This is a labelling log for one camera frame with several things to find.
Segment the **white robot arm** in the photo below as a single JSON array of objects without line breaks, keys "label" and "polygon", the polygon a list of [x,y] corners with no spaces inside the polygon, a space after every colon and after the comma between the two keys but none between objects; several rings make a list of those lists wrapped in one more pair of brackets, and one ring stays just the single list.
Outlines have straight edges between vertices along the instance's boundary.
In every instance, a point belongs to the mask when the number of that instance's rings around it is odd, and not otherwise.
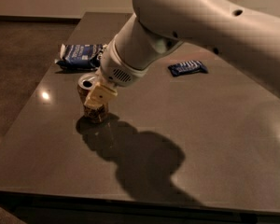
[{"label": "white robot arm", "polygon": [[133,0],[110,41],[85,105],[103,105],[188,42],[214,52],[280,97],[280,18],[228,0]]}]

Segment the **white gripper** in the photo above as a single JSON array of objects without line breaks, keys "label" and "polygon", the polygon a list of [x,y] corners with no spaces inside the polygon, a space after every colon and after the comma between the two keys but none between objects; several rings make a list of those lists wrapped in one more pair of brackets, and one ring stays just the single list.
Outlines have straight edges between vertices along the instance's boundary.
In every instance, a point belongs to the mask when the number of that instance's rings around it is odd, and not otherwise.
[{"label": "white gripper", "polygon": [[[147,70],[137,70],[126,64],[120,58],[116,49],[116,38],[113,38],[102,55],[100,72],[108,82],[112,82],[117,86],[127,87],[142,78],[147,73]],[[98,107],[107,104],[117,96],[116,88],[97,81],[86,96],[84,105]]]}]

